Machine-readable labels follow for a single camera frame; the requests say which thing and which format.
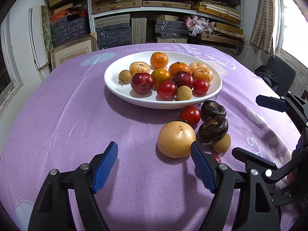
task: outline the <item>curtain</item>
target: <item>curtain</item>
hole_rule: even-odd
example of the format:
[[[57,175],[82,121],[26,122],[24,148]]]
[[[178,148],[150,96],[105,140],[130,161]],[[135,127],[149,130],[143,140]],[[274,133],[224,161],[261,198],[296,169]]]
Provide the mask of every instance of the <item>curtain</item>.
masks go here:
[[[274,2],[275,0],[259,0],[256,20],[250,42],[274,56],[273,29],[274,29]]]

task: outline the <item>blue oval print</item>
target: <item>blue oval print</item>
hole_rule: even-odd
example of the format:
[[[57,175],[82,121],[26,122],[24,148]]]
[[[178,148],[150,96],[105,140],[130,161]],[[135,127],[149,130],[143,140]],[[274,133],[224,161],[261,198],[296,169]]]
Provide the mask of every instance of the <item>blue oval print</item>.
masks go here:
[[[81,66],[94,65],[94,64],[97,64],[97,63],[108,61],[115,56],[116,56],[116,53],[113,53],[113,52],[107,52],[107,53],[103,53],[103,54],[100,54],[100,55],[94,55],[94,56],[91,56],[90,58],[88,58],[87,60],[83,61],[80,65]]]

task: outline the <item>white plate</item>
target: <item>white plate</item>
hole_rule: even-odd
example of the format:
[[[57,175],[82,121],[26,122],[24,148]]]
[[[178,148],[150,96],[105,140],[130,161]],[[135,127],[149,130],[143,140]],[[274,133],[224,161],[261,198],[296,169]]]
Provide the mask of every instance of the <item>white plate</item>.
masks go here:
[[[139,95],[135,93],[130,84],[123,85],[123,87],[119,84],[119,73],[122,70],[129,70],[129,66],[132,62],[135,61],[144,61],[150,65],[151,55],[156,51],[147,51],[147,52],[139,52],[135,54],[131,54],[128,56],[124,56],[115,62],[113,62],[105,71],[104,80],[107,88],[119,96],[123,100],[130,102],[134,105],[147,107],[147,108],[156,108],[156,109],[178,109],[184,108],[191,105],[196,105],[202,103],[211,97],[215,96],[222,87],[222,79],[219,73],[209,64],[206,66],[212,70],[213,80],[210,84],[210,88],[205,96],[198,97],[193,94],[192,98],[187,101],[178,101],[177,99],[163,100],[158,98],[157,92],[155,91],[155,87],[149,93],[145,95]],[[190,55],[185,55],[176,52],[164,51],[169,58],[169,63],[165,69],[169,69],[169,66],[177,61],[184,62],[189,65],[192,62],[202,62],[198,58],[192,57]]]

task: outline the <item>crumpled pink cloth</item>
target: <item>crumpled pink cloth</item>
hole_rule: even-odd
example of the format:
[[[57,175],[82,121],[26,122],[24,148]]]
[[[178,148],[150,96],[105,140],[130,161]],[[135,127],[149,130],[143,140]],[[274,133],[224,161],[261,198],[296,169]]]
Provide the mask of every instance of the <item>crumpled pink cloth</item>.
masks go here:
[[[208,18],[199,18],[192,15],[192,19],[189,16],[184,16],[184,21],[189,35],[192,37],[196,37],[200,33],[211,34],[213,32],[214,22],[209,23]]]

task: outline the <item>tablecloth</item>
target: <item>tablecloth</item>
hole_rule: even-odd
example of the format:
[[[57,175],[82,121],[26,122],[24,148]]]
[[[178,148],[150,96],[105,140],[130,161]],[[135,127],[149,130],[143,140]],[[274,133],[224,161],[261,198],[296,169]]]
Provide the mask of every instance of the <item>tablecloth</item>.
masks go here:
[[[110,230],[198,230],[213,195],[196,177],[191,157],[171,159],[157,148],[159,130],[179,120],[181,110],[129,104],[104,84],[104,71],[112,62],[141,51],[174,51],[210,63],[223,79],[213,100],[227,110],[231,149],[239,146],[278,167],[291,159],[300,136],[292,121],[285,113],[255,103],[259,94],[278,96],[229,55],[190,44],[139,44],[89,53],[65,61],[47,77],[20,112],[7,139],[0,161],[0,200],[21,231],[27,230],[48,172],[74,170],[104,152],[111,141],[118,144],[118,159],[105,187],[95,195]],[[203,148],[214,152],[210,144]],[[244,171],[231,149],[220,155],[221,161]],[[238,195],[235,190],[226,231],[231,230]],[[84,230],[71,191],[70,198],[76,226]],[[281,230],[288,230],[296,216],[293,205],[282,207]]]

